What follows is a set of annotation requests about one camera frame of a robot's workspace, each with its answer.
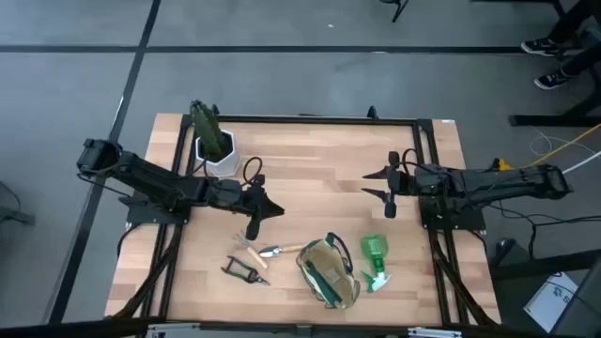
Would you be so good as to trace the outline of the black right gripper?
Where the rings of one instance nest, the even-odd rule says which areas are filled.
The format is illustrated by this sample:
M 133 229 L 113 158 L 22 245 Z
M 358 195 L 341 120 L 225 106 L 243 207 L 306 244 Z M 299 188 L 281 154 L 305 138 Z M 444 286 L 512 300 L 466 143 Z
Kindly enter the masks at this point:
M 390 151 L 388 155 L 388 166 L 384 166 L 375 173 L 364 175 L 365 179 L 386 179 L 389 188 L 388 192 L 370 188 L 362 188 L 364 192 L 374 195 L 384 203 L 384 216 L 388 219 L 396 217 L 397 206 L 394 202 L 396 195 L 418 195 L 418 186 L 416 177 L 407 174 L 399 167 L 405 167 L 406 162 L 401 160 L 397 151 Z

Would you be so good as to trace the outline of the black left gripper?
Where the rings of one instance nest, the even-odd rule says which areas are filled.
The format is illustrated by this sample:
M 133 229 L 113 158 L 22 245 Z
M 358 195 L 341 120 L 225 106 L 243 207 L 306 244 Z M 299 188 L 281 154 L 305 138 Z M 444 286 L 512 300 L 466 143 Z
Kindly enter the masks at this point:
M 259 233 L 260 221 L 283 216 L 285 209 L 273 202 L 263 189 L 264 175 L 254 177 L 246 189 L 239 181 L 225 179 L 221 182 L 220 206 L 234 213 L 249 216 L 245 237 L 255 240 Z

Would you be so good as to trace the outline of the wooden handle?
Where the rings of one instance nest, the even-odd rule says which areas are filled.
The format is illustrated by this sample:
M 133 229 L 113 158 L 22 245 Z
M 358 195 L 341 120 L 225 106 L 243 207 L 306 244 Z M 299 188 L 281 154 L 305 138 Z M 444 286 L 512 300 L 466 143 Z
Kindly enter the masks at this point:
M 258 254 L 264 258 L 271 258 L 280 254 L 299 252 L 304 248 L 303 245 L 285 245 L 285 246 L 269 246 L 261 249 Z

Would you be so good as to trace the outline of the wooden-handled hand rake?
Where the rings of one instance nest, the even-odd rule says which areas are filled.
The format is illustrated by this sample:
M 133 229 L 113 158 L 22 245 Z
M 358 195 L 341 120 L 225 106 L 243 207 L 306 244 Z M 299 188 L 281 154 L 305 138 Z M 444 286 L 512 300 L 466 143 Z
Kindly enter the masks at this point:
M 251 255 L 251 257 L 259 264 L 259 266 L 262 269 L 268 269 L 269 265 L 268 263 L 265 261 L 264 258 L 262 258 L 258 251 L 252 246 L 252 244 L 250 243 L 250 241 L 244 237 L 244 234 L 239 232 L 236 233 L 233 236 L 233 239 L 235 242 L 237 242 L 240 246 L 242 246 L 243 248 L 246 249 L 246 251 Z

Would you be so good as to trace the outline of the green plastic spray bottle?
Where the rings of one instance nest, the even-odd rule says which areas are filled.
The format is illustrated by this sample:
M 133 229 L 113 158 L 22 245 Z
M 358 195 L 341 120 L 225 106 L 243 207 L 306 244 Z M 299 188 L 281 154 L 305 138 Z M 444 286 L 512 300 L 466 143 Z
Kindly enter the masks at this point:
M 362 270 L 367 282 L 367 292 L 374 293 L 391 278 L 385 269 L 385 258 L 389 252 L 388 240 L 383 234 L 367 235 L 361 239 L 361 249 L 373 271 L 373 274 L 369 274 Z

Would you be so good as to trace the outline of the beige green-trimmed gardening bag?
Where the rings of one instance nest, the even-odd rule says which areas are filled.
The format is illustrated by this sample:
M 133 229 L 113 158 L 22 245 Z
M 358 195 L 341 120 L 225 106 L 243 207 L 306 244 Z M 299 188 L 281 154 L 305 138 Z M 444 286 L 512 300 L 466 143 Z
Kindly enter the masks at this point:
M 329 232 L 305 245 L 296 258 L 297 266 L 312 294 L 328 309 L 352 307 L 361 284 L 354 277 L 353 263 L 344 241 Z

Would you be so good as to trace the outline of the white faceted plant pot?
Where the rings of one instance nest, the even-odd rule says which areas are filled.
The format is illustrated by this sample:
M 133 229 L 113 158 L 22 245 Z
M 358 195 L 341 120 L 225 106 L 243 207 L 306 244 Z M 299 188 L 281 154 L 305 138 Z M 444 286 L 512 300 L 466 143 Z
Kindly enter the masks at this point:
M 226 141 L 226 154 L 221 160 L 211 161 L 205 158 L 205 150 L 201 137 L 197 137 L 194 140 L 195 157 L 199 161 L 206 162 L 206 168 L 213 176 L 218 178 L 233 177 L 238 171 L 240 164 L 237 140 L 231 131 L 222 130 L 222 135 Z

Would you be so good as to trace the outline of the tall green cactus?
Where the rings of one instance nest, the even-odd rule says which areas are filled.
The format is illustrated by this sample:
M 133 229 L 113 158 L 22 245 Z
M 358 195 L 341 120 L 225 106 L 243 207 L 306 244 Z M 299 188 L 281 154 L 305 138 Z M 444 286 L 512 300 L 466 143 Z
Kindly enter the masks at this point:
M 213 162 L 221 161 L 232 150 L 229 136 L 219 127 L 219 113 L 215 104 L 208 107 L 201 100 L 191 101 L 190 114 L 195 132 L 201 139 L 203 158 Z

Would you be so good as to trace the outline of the silver aluminium extrusion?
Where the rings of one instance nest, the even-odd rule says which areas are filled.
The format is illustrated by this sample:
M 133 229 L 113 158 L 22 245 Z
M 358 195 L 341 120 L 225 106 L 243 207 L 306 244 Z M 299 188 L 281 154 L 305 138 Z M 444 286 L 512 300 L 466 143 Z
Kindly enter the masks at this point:
M 408 338 L 463 338 L 463 333 L 456 330 L 414 327 L 408 329 Z
M 163 323 L 149 325 L 144 338 L 195 338 L 201 330 L 199 323 Z

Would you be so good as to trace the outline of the black desk foot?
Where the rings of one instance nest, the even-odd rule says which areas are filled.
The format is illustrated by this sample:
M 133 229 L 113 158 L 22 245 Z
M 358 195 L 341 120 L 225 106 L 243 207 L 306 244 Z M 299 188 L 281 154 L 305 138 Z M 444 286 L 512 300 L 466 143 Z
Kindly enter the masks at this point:
M 592 111 L 600 107 L 601 87 L 558 115 L 509 115 L 508 122 L 512 127 L 594 127 L 601 123 L 601 115 L 592 115 Z

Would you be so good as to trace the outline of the white printed box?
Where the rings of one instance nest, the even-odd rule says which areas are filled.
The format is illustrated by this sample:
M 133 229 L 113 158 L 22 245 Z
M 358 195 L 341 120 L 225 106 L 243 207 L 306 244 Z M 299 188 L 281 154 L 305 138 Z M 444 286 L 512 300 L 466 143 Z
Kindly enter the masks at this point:
M 523 310 L 546 333 L 551 333 L 577 290 L 578 286 L 564 272 L 554 273 L 543 282 Z

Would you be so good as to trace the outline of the person's leg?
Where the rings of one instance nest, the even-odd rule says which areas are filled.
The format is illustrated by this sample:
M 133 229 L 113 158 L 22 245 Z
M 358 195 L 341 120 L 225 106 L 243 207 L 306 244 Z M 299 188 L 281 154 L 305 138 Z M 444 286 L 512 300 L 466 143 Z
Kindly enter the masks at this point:
M 566 42 L 588 18 L 597 12 L 601 12 L 601 0 L 578 0 L 557 21 L 547 38 L 556 44 Z
M 585 69 L 593 67 L 600 61 L 601 42 L 598 42 L 562 64 L 560 66 L 560 73 L 567 77 L 577 76 Z

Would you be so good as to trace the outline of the grey chair base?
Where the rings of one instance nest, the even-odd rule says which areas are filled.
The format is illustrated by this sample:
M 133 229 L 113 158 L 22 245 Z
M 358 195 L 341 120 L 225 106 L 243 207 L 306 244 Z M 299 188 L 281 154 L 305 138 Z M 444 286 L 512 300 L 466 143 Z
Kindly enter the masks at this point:
M 3 181 L 0 180 L 0 187 L 4 189 L 16 202 L 16 207 L 7 207 L 0 205 L 0 223 L 14 221 L 23 225 L 35 224 L 35 216 L 33 214 L 22 211 L 22 202 L 20 197 Z

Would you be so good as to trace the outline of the black aluminium table frame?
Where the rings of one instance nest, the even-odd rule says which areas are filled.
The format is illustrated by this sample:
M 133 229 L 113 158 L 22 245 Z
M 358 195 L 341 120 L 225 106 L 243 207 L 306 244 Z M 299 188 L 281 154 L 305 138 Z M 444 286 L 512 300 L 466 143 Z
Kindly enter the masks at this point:
M 250 254 L 234 239 L 247 218 L 209 207 L 193 210 L 184 226 L 168 301 L 155 290 L 150 312 L 166 311 L 172 322 L 202 329 L 286 332 L 307 337 L 339 333 L 398 334 L 410 327 L 440 327 L 438 291 L 430 240 L 414 197 L 397 199 L 388 219 L 371 195 L 383 189 L 369 174 L 381 169 L 390 151 L 453 168 L 465 164 L 452 120 L 225 116 L 221 126 L 235 134 L 245 168 L 262 159 L 269 197 L 285 214 L 262 222 L 256 248 L 305 244 L 332 232 L 348 247 L 357 278 L 368 270 L 361 239 L 382 233 L 391 280 L 379 291 L 362 291 L 346 310 L 329 309 L 301 276 L 295 255 L 269 260 L 264 284 L 247 284 L 223 272 L 229 256 L 247 264 Z

